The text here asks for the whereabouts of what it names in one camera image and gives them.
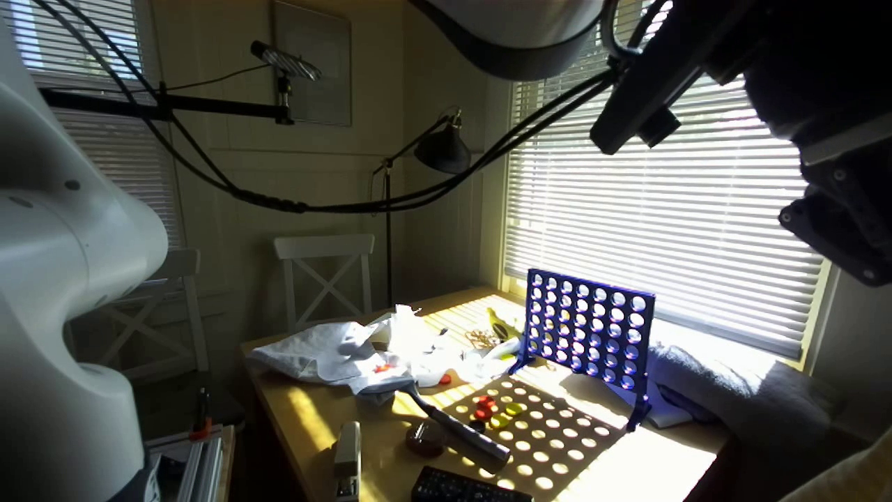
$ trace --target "wooden table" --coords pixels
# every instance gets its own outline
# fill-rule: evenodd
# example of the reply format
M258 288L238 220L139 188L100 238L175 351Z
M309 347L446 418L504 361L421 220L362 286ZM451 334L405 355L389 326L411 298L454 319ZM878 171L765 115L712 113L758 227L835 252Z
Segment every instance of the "wooden table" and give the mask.
M486 329L488 306L504 319L521 316L518 305L483 288L412 306L430 326L446 326L449 334ZM255 362L249 362L249 373L313 502L330 502L334 493L331 446L348 421L362 425L362 502L411 499L423 463L534 491L535 499L678 502L692 493L729 445L723 428L701 425L623 432L630 411L612 392L564 368L539 365L488 386L501 397L529 399L521 405L524 412L495 432L515 453L504 470L488 470L460 450L423 461L405 446L407 429L423 418L405 393L397 393L391 407L370 407L358 405L345 389L299 386ZM451 386L426 393L426 401L449 412L469 412L475 397L479 389Z

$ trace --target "white chair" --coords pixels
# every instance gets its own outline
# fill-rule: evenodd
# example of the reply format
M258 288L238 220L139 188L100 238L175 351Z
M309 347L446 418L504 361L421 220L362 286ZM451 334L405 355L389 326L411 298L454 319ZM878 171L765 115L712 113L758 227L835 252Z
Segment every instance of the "white chair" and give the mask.
M276 256L285 274L285 319L287 329L302 329L322 313L327 298L334 298L348 316L370 313L370 272L373 235L322 235L322 238L276 238ZM359 272L359 301L345 294L345 276ZM299 288L316 297L302 305Z
M206 373L199 265L196 248L171 248L164 265L134 294L72 320L68 334L76 357L143 383Z

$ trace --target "window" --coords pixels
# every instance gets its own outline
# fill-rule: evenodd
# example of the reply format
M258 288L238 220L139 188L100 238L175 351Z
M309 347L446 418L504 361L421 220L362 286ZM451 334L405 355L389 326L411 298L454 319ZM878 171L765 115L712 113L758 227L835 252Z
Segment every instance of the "window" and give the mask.
M134 2L129 0L76 0L143 69L143 49L138 36ZM37 2L11 0L0 5L3 23L14 28L14 39L25 68L42 89L68 89L115 99L118 86L104 68ZM76 23L127 85L138 79L115 58L107 46ZM150 136L143 120L99 113L53 110L81 150L127 192L145 201L168 227L171 247L181 242L181 216L175 203L173 159Z
M619 18L630 35L637 18ZM605 69L596 49L568 74L515 86L515 117ZM798 361L822 260L777 224L803 195L798 150L747 104L745 82L701 79L658 148L603 157L589 141L605 99L580 107L507 168L504 274L552 267L658 297L658 319Z

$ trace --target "lamp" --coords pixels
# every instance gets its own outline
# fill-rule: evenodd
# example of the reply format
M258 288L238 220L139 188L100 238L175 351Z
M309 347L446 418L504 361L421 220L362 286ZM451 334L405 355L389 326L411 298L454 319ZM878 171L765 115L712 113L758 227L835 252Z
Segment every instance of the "lamp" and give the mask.
M393 178L391 168L405 153L415 150L415 159L433 171L440 174L462 174L472 164L472 153L460 136L460 110L454 115L437 117L430 128L423 128L415 141L411 141L405 148L398 148L393 157L382 159L379 168L370 171L370 175L386 175L386 201L393 195ZM389 240L389 305L393 305L393 213L389 206L386 213L386 240Z

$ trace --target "microphone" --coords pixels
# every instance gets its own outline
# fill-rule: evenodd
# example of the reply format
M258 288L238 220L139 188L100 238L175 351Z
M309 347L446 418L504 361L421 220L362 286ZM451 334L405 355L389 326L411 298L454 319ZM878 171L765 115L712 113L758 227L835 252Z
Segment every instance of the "microphone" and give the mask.
M276 49L270 49L266 42L258 42L258 39L252 42L252 54L259 61L266 61L266 64L270 64L270 68L276 68L283 74L305 76L309 82L319 82L319 69L309 61L299 58L299 55L283 54L283 51L276 51Z

